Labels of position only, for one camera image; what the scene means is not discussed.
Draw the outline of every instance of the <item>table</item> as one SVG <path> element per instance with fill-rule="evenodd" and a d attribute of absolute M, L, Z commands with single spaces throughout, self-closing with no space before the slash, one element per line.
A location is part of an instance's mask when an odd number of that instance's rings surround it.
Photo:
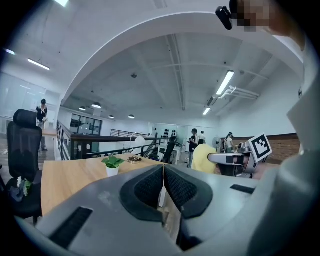
<path fill-rule="evenodd" d="M 176 156 L 175 156 L 175 161 L 174 161 L 174 164 L 177 165 L 178 164 L 178 161 L 179 161 L 179 158 L 180 158 L 180 152 L 181 152 L 181 146 L 174 146 L 174 149 L 173 151 L 176 151 Z M 159 146 L 158 147 L 158 155 L 160 153 L 160 149 L 165 149 L 167 150 L 167 146 Z"/>
<path fill-rule="evenodd" d="M 42 130 L 43 136 L 57 136 L 57 130 L 55 129 L 44 129 Z"/>
<path fill-rule="evenodd" d="M 136 169 L 162 164 L 142 157 L 137 164 L 127 162 L 130 153 L 118 154 L 116 157 L 125 160 L 119 167 L 119 173 L 127 173 Z M 45 161 L 41 180 L 42 214 L 46 215 L 54 207 L 61 204 L 85 186 L 107 178 L 106 165 L 101 161 L 105 157 L 70 160 Z"/>

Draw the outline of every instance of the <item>black office chair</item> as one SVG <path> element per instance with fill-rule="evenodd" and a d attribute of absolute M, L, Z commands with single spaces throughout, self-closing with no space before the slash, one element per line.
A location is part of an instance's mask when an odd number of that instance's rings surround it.
<path fill-rule="evenodd" d="M 36 113 L 19 109 L 7 128 L 9 173 L 13 177 L 5 185 L 6 192 L 17 187 L 17 179 L 21 177 L 33 182 L 28 196 L 21 202 L 9 196 L 14 215 L 23 219 L 33 217 L 36 223 L 41 212 L 41 176 L 38 166 L 38 153 L 42 138 L 42 129 L 37 127 Z"/>
<path fill-rule="evenodd" d="M 166 151 L 164 153 L 163 159 L 162 159 L 163 163 L 169 164 L 171 154 L 174 151 L 175 145 L 176 145 L 175 142 L 169 142 L 169 144 L 166 148 Z"/>

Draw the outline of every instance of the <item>hair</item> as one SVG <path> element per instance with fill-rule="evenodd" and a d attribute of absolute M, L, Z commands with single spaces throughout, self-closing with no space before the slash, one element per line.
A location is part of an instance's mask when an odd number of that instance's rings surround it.
<path fill-rule="evenodd" d="M 229 2 L 230 12 L 232 15 L 238 13 L 238 0 L 230 0 Z"/>
<path fill-rule="evenodd" d="M 233 136 L 234 134 L 232 132 L 229 132 L 228 135 L 225 137 L 225 141 L 228 139 L 229 136 Z"/>

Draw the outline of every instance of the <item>pipe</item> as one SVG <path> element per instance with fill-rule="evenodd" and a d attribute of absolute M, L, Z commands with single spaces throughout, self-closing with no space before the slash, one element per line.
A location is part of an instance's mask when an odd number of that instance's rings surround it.
<path fill-rule="evenodd" d="M 255 92 L 252 92 L 252 91 L 249 91 L 249 90 L 245 90 L 245 89 L 240 89 L 240 88 L 237 88 L 237 87 L 233 87 L 233 86 L 229 86 L 229 88 L 231 89 L 231 90 L 237 90 L 237 91 L 239 91 L 239 92 L 242 92 L 242 93 L 245 93 L 245 94 L 249 94 L 249 95 L 252 95 L 252 96 L 257 96 L 257 97 L 260 97 L 260 94 L 258 94 L 258 93 L 255 93 Z"/>
<path fill-rule="evenodd" d="M 239 96 L 245 96 L 245 97 L 250 97 L 250 98 L 253 98 L 253 99 L 257 99 L 258 97 L 257 96 L 254 96 L 254 95 L 250 95 L 250 94 L 246 94 L 244 92 L 241 92 L 241 91 L 235 91 L 234 92 L 235 95 L 239 95 Z"/>
<path fill-rule="evenodd" d="M 237 88 L 234 88 L 234 89 L 227 89 L 225 92 L 224 92 L 224 94 L 222 95 L 222 96 L 220 96 L 219 97 L 219 99 L 223 99 L 226 95 L 231 95 L 231 94 L 233 94 L 234 92 L 235 92 L 235 90 L 236 90 Z"/>
<path fill-rule="evenodd" d="M 244 99 L 250 99 L 250 100 L 256 100 L 257 99 L 257 98 L 254 98 L 254 97 L 248 97 L 248 96 L 244 96 L 244 95 L 231 95 L 231 96 L 244 98 Z"/>

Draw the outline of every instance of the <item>ceiling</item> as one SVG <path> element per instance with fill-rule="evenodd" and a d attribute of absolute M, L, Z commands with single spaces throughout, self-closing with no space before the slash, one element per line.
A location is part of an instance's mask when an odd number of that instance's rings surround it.
<path fill-rule="evenodd" d="M 146 110 L 152 115 L 161 108 L 165 116 L 202 117 L 228 70 L 235 71 L 230 85 L 256 93 L 280 63 L 302 70 L 291 42 L 263 31 L 244 33 L 236 24 L 226 30 L 214 13 L 228 3 L 70 0 L 62 7 L 48 0 L 7 46 L 16 55 L 6 55 L 1 71 L 59 93 L 73 110 L 98 101 L 102 117 L 146 117 Z M 208 116 L 237 100 L 219 99 Z"/>
<path fill-rule="evenodd" d="M 281 61 L 240 39 L 217 34 L 182 33 L 139 43 L 93 70 L 72 92 L 64 107 L 79 110 L 98 101 L 101 116 L 126 118 L 141 109 L 181 110 L 202 115 L 228 70 L 229 85 L 261 93 Z M 212 114 L 235 97 L 212 106 Z"/>

